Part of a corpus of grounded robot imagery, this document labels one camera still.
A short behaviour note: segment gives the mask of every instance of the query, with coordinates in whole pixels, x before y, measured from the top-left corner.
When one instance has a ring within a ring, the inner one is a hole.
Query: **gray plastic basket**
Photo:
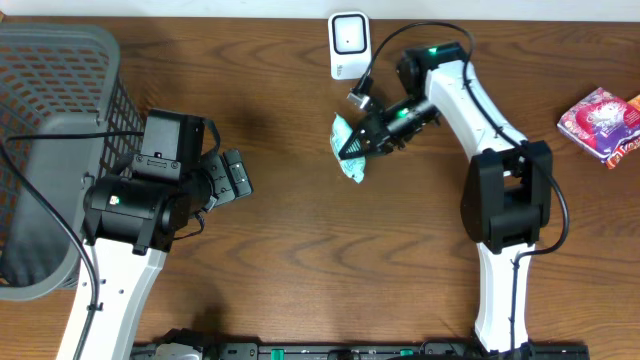
[[[0,135],[142,131],[118,76],[120,50],[95,26],[0,24]],[[16,165],[79,236],[82,200],[141,139],[15,142]],[[77,283],[78,254],[0,162],[0,299],[30,300]]]

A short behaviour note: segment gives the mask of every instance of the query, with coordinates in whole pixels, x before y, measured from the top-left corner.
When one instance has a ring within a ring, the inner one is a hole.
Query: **wood grain surface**
[[[428,127],[405,151],[368,161],[362,184],[346,178],[329,133],[334,112],[358,119],[345,100],[354,82],[331,79],[326,21],[9,20],[105,27],[120,43],[121,73],[143,113],[160,107],[212,118],[222,148],[243,152],[255,193],[210,213],[202,235],[174,244],[138,341],[182,327],[265,342],[469,336],[479,265],[458,209],[462,148],[446,124]],[[374,46],[406,23],[372,21]],[[460,24],[477,37],[474,63],[498,107],[531,140],[550,144],[571,210],[566,245],[532,263],[531,338],[584,341],[596,360],[638,358],[640,152],[610,171],[555,124],[597,86],[623,98],[640,93],[640,25]],[[376,91],[403,96],[393,71],[403,48],[452,39],[462,40],[422,28],[392,41],[376,64]],[[554,202],[540,246],[555,242],[560,220]],[[54,358],[73,296],[0,303],[0,358]]]

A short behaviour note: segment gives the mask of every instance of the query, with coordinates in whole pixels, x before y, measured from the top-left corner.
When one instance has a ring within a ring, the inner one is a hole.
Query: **crumpled paper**
[[[347,124],[345,119],[343,119],[340,115],[336,114],[336,119],[333,121],[333,127],[331,131],[331,137],[329,141],[331,142],[331,148],[333,149],[333,154],[338,159],[340,163],[340,167],[342,168],[342,172],[348,177],[352,178],[355,182],[360,184],[364,179],[364,166],[366,165],[366,160],[363,157],[359,157],[356,159],[350,160],[340,160],[338,153],[342,146],[347,142],[349,136],[353,130]]]

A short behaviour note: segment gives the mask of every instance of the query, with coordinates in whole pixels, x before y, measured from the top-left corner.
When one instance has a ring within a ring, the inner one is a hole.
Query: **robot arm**
[[[80,359],[129,358],[140,314],[175,232],[190,217],[253,192],[237,150],[221,156],[216,145],[201,156],[205,126],[219,144],[212,121],[152,110],[141,152],[129,158],[132,177],[112,173],[87,192],[84,247],[99,277],[99,297]],[[126,167],[117,165],[116,172]],[[74,358],[87,318],[89,284],[81,266],[58,360]]]
[[[453,129],[469,160],[491,149],[495,152],[510,150],[512,145],[498,136],[495,130],[471,101],[462,81],[461,60],[440,64],[427,74],[425,95]],[[526,141],[524,135],[509,124],[480,85],[472,64],[468,66],[471,88],[489,112],[492,119],[512,139]],[[521,243],[505,247],[494,254],[483,243],[477,244],[480,255],[480,308],[475,322],[475,334],[487,352],[506,352],[510,348],[511,295],[513,288],[513,261],[518,253],[534,250],[535,245]],[[531,258],[520,262],[516,299],[516,348],[529,340],[525,327],[525,301],[527,272]]]
[[[457,43],[405,50],[397,72],[407,99],[388,109],[368,95],[348,99],[366,109],[340,152],[343,159],[384,155],[402,148],[413,135],[442,114],[470,161],[461,203],[463,224],[480,255],[480,309],[476,336],[484,350],[511,350],[510,318],[513,261],[531,251],[549,220],[551,190],[540,169],[500,137],[470,98],[462,79],[466,54]],[[502,131],[518,143],[526,138],[500,113],[480,85],[472,64],[467,77],[473,93]],[[551,152],[544,142],[528,144],[530,154],[550,173]],[[505,187],[504,178],[521,184]],[[526,281],[530,258],[520,261],[515,306],[515,349],[528,342],[525,327]]]

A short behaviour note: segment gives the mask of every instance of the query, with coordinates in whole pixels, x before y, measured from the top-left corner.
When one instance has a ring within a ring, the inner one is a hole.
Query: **wall outlet device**
[[[341,12],[329,17],[331,77],[358,79],[371,61],[369,18],[362,12]]]

